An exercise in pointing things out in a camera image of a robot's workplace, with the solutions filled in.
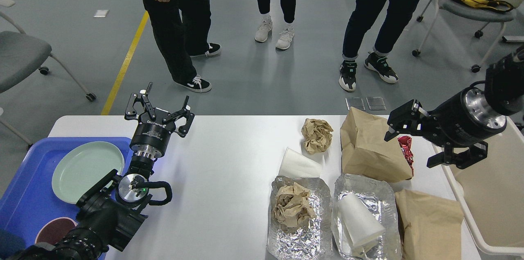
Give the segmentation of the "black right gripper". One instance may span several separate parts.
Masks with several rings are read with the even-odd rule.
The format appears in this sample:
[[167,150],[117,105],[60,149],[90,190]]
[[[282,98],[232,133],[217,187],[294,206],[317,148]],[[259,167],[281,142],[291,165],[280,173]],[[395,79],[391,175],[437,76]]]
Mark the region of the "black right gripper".
[[[429,157],[427,168],[446,164],[465,169],[487,157],[488,144],[483,140],[503,132],[507,118],[492,109],[482,90],[466,88],[429,113],[412,99],[391,111],[387,124],[384,141],[408,134],[444,146],[443,152]],[[457,154],[454,147],[468,150]]]

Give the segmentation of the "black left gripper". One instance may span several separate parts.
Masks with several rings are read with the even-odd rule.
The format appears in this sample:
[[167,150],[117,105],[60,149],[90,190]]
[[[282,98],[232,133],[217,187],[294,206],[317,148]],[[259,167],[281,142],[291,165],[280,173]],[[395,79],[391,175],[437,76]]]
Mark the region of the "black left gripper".
[[[131,150],[133,152],[148,152],[153,158],[160,158],[165,155],[172,133],[176,133],[182,138],[186,137],[195,114],[190,111],[189,96],[186,96],[182,108],[172,113],[168,112],[167,116],[163,118],[163,124],[153,122],[156,120],[157,114],[148,98],[151,88],[152,82],[150,81],[145,90],[131,94],[125,109],[125,120],[138,121],[138,126],[130,143]],[[142,106],[142,112],[135,108],[137,103]],[[176,121],[180,119],[184,119],[185,124],[177,125]]]

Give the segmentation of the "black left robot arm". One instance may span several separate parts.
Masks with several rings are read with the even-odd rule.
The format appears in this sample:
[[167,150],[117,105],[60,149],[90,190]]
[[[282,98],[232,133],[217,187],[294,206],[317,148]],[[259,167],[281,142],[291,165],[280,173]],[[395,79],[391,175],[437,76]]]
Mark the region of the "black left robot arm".
[[185,137],[194,114],[185,98],[173,113],[152,106],[152,88],[131,94],[124,118],[138,125],[130,142],[133,152],[124,174],[111,169],[89,185],[76,200],[78,225],[56,244],[38,243],[9,256],[11,260],[97,260],[110,247],[123,251],[142,226],[146,206],[163,206],[172,200],[172,187],[150,181],[155,162],[165,155],[173,133]]

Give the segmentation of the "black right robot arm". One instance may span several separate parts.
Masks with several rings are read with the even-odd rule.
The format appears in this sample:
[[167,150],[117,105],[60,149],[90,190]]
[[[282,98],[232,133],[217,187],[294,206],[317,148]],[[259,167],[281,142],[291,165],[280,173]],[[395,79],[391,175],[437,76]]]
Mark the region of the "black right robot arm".
[[523,47],[490,64],[482,81],[426,111],[416,99],[393,110],[388,118],[385,141],[400,134],[422,136],[443,148],[427,160],[427,167],[456,165],[459,169],[487,157],[487,138],[506,129],[507,117],[523,107]]

